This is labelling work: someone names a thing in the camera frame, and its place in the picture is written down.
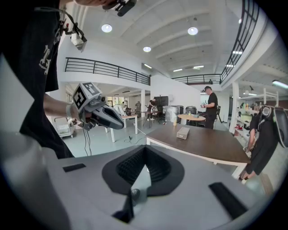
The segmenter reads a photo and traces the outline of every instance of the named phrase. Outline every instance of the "man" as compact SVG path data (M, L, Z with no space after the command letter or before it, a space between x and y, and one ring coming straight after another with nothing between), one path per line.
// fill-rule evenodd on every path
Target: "man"
M140 117L141 103L139 101L135 104L135 110L136 110L136 114L138 115L138 117Z
M75 0L78 4L88 6L108 5L112 1ZM20 132L37 140L42 147L53 149L59 159L73 155L46 115L59 117L70 115L76 119L79 119L79 116L76 107L69 107L67 103L57 101L45 93L58 89L56 64L60 41L60 15L59 12L39 12L34 8L59 9L67 2L69 1L23 1L19 2L16 8L10 6L10 9L14 9L15 15L21 18L21 23L17 25L17 29L10 23L4 26L4 31L13 39L8 39L7 44L2 46L4 57L11 70L34 98ZM71 108L70 113L66 112L66 108Z
M149 101L147 112L151 112L151 110L152 110L153 108L155 108L155 101L156 101L155 98L153 98L153 100L150 100L150 101ZM151 114L151 116L150 116L150 113L148 113L148 115L147 115L147 121L149 121L149 117L151 117L151 120L154 120L154 118L152 118L152 114Z
M213 129L214 121L217 117L218 99L210 86L205 87L205 93L209 95L208 104L201 105L201 108L206 108L205 128Z
M124 102L122 102L121 107L125 111L125 103Z

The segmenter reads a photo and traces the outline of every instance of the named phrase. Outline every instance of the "floor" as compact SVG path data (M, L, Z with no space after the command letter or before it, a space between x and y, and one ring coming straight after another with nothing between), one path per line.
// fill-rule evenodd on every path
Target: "floor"
M90 137L90 149L92 155L103 154L111 151L115 151L118 149L127 148L133 145L145 145L146 137L145 134L152 132L153 130L160 128L163 124L159 124L156 120L151 122L151 128L149 128L149 123L146 122L143 126L143 119L138 119L138 134L135 134L135 127L133 125L134 119L127 120L127 128L121 130L114 130L115 143L112 143L111 133L108 129L108 133L105 132L104 127L95 127L89 131ZM227 124L221 123L220 121L216 121L214 129L217 130L228 130ZM75 157L86 156L85 152L85 137L83 134L83 130L76 130L74 133L74 138L64 137L63 141L66 143L70 151ZM86 144L87 154L90 154L88 144ZM221 167L223 170L232 174L232 172L236 169L234 166L217 164L217 167ZM151 186L150 176L147 172L147 168L144 167L141 174L135 181L132 189L137 188L141 191L140 197L137 201L137 205L134 207L135 215L141 211L142 206L145 204L147 199L146 197L146 189ZM257 193L260 196L265 195L265 190L263 188L260 177L256 176L254 178L249 179L245 186L250 188L252 191Z

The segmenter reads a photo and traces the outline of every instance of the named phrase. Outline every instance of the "railing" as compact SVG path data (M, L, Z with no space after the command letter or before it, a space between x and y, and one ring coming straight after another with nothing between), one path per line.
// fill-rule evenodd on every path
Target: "railing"
M242 22L240 23L236 41L234 43L230 57L226 66L224 67L224 70L222 71L222 80L225 80L228 74L232 71L233 67L237 64L241 57L239 52L242 54L247 47L247 44L249 43L249 40L254 32L256 22L258 20L259 6L253 0L243 0L242 2Z
M149 76L121 66L83 58L67 57L66 59L65 72L102 74L150 85Z
M222 82L221 74L201 74L201 75L190 75L185 77L172 78L184 84L220 84Z

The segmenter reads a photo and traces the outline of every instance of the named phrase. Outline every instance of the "recessed light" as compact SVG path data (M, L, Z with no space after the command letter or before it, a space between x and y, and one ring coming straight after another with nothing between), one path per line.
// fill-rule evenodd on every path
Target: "recessed light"
M243 52L241 52L241 51L233 51L232 53L233 54L240 54L240 55L243 54Z
M105 25L102 25L101 29L103 32L109 33L112 31L112 26L110 26L109 24L105 24Z
M281 82L281 81L274 80L274 81L272 81L272 84L277 85L277 86L282 87L282 88L288 89L288 85L283 83L283 82Z
M151 51L151 47L145 46L145 47L143 48L143 50L144 50L144 52L150 52L150 51Z
M198 29L196 27L191 27L191 28L188 29L188 33L190 35L195 35L195 34L198 33Z
M146 67L148 67L149 69L152 69L152 67L150 67L150 66L148 66L148 65L146 65L146 64L144 64Z
M257 94L254 94L254 93L249 93L250 96L257 96Z
M193 69L203 68L204 66L194 66Z

